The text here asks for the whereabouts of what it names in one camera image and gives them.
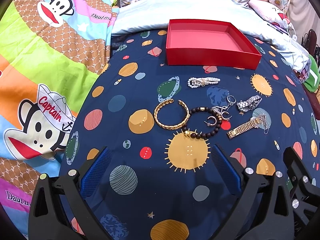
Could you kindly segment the silver metal watch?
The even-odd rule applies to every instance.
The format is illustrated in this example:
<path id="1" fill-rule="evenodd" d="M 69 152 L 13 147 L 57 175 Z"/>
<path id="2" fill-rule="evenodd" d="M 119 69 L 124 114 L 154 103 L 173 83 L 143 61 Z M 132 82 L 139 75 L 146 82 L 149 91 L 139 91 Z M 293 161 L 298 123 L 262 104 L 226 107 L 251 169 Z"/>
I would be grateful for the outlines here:
<path id="1" fill-rule="evenodd" d="M 254 110 L 259 105 L 259 103 L 261 103 L 261 101 L 262 97 L 259 95 L 255 95 L 245 101 L 238 102 L 236 105 L 240 112 L 246 113 Z"/>

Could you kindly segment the gold hoop earring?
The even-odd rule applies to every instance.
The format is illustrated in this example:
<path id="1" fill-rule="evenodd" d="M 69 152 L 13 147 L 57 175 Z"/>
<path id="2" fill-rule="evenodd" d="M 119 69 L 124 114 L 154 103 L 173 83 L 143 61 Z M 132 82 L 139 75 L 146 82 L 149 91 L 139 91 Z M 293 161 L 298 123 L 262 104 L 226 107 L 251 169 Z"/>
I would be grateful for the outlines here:
<path id="1" fill-rule="evenodd" d="M 214 127 L 217 124 L 217 118 L 215 116 L 209 116 L 207 118 L 207 120 L 204 121 L 204 123 L 208 126 L 208 127 Z"/>
<path id="2" fill-rule="evenodd" d="M 229 121 L 230 118 L 232 117 L 232 116 L 230 115 L 230 113 L 227 112 L 227 111 L 223 111 L 223 112 L 221 113 L 221 116 L 222 116 L 222 119 L 225 120 L 225 121 Z"/>

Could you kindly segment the colourful monkey cartoon blanket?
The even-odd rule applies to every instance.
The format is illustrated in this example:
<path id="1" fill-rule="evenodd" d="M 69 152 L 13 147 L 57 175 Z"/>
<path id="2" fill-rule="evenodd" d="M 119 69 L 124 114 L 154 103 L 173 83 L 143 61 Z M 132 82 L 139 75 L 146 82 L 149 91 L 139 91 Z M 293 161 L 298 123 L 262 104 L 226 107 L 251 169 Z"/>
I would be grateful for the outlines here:
<path id="1" fill-rule="evenodd" d="M 12 0 L 1 15 L 1 206 L 28 238 L 39 175 L 56 176 L 110 59 L 117 0 Z"/>

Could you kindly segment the beige hanging garment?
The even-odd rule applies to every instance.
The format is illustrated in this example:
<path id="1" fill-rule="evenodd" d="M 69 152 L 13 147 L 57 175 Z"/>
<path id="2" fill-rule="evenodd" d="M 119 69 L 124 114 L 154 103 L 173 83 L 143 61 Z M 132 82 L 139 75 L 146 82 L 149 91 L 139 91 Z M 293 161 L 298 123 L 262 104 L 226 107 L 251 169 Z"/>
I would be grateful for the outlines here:
<path id="1" fill-rule="evenodd" d="M 310 29 L 316 32 L 319 39 L 319 16 L 309 0 L 291 0 L 287 16 L 295 28 L 298 43 Z"/>

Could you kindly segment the pink white plush toy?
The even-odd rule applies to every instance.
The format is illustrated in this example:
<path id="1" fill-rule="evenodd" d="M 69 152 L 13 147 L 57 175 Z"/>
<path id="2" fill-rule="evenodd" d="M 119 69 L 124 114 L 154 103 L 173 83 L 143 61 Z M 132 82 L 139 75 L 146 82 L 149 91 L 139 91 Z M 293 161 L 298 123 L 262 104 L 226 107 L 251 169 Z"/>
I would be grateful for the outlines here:
<path id="1" fill-rule="evenodd" d="M 285 33 L 289 34 L 295 40 L 297 39 L 295 28 L 287 15 L 275 5 L 261 1 L 250 0 L 248 5 L 265 21 L 272 24 Z"/>

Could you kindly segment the gold cuff bangle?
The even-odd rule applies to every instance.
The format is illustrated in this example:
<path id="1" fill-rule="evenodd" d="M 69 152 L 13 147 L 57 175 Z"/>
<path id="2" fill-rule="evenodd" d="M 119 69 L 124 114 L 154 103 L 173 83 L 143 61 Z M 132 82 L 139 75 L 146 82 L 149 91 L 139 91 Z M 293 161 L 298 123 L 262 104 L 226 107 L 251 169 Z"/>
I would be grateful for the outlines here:
<path id="1" fill-rule="evenodd" d="M 164 100 L 160 102 L 153 111 L 154 120 L 156 124 L 162 129 L 170 131 L 178 130 L 184 127 L 191 117 L 189 107 L 184 101 L 180 99 L 178 100 L 178 104 L 181 107 L 180 111 L 171 108 L 169 110 L 165 110 L 164 113 L 161 113 L 161 110 L 163 110 L 168 105 L 173 104 L 174 102 L 174 99 Z"/>

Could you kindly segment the light blue pillow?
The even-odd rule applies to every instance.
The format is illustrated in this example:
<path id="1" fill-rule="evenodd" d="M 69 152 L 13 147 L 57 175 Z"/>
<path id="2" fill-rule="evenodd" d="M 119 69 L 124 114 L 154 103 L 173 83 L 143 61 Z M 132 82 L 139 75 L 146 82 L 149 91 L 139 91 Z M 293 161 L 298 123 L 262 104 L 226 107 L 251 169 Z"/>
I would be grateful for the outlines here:
<path id="1" fill-rule="evenodd" d="M 166 28 L 170 19 L 230 22 L 242 33 L 274 46 L 296 71 L 300 72 L 311 61 L 308 51 L 299 43 L 234 0 L 139 0 L 119 9 L 112 36 Z"/>

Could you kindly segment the navy space print sheet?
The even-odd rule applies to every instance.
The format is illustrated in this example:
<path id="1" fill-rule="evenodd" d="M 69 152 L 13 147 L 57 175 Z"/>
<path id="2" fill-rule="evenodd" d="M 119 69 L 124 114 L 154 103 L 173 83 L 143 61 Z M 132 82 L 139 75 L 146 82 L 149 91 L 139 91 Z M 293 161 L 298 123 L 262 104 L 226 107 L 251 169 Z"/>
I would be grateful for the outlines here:
<path id="1" fill-rule="evenodd" d="M 282 173 L 292 187 L 283 153 L 292 147 L 319 185 L 319 124 L 305 90 L 289 63 L 271 44 L 248 39 L 261 53 L 256 70 L 223 66 L 169 66 L 165 30 L 115 37 L 108 69 L 101 74 L 78 114 L 60 174 L 78 169 L 107 147 L 111 162 L 94 193 L 86 198 L 97 220 L 114 239 L 208 239 L 236 201 L 212 159 L 214 145 L 244 168 L 271 176 Z M 190 88 L 191 77 L 217 77 L 217 85 Z M 262 97 L 252 111 L 237 103 Z M 189 107 L 188 123 L 174 131 L 153 117 Z M 227 106 L 229 121 L 212 111 Z M 264 135 L 253 128 L 229 139 L 227 132 L 265 114 Z M 204 121 L 217 118 L 214 127 Z"/>

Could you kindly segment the green cloth item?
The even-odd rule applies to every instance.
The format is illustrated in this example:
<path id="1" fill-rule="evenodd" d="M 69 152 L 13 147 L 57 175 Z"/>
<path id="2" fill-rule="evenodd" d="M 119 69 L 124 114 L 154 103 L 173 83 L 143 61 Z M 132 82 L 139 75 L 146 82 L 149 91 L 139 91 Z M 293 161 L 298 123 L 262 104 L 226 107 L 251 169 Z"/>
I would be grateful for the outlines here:
<path id="1" fill-rule="evenodd" d="M 303 82 L 303 85 L 309 92 L 314 93 L 319 87 L 319 70 L 313 56 L 309 55 L 309 58 L 311 61 L 309 77 Z"/>

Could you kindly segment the red jewelry tray box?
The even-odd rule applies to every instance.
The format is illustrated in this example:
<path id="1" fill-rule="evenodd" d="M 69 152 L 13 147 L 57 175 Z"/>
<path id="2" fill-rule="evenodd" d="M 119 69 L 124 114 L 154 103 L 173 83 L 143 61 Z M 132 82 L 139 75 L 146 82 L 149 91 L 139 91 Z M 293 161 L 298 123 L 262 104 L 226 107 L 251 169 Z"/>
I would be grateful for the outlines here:
<path id="1" fill-rule="evenodd" d="M 170 66 L 223 66 L 255 70 L 261 53 L 229 22 L 174 19 L 168 24 L 167 63 Z"/>

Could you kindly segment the gold metal watch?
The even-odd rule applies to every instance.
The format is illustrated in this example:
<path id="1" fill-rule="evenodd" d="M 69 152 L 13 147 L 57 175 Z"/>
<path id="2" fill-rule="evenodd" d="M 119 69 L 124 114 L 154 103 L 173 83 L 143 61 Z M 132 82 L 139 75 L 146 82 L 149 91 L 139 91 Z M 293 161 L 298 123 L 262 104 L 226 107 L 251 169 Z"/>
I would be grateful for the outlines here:
<path id="1" fill-rule="evenodd" d="M 257 119 L 257 117 L 252 117 L 248 122 L 243 123 L 233 130 L 228 131 L 227 137 L 229 139 L 233 139 L 234 137 L 237 137 L 242 133 L 249 131 L 250 129 L 257 128 L 258 122 L 259 120 Z"/>

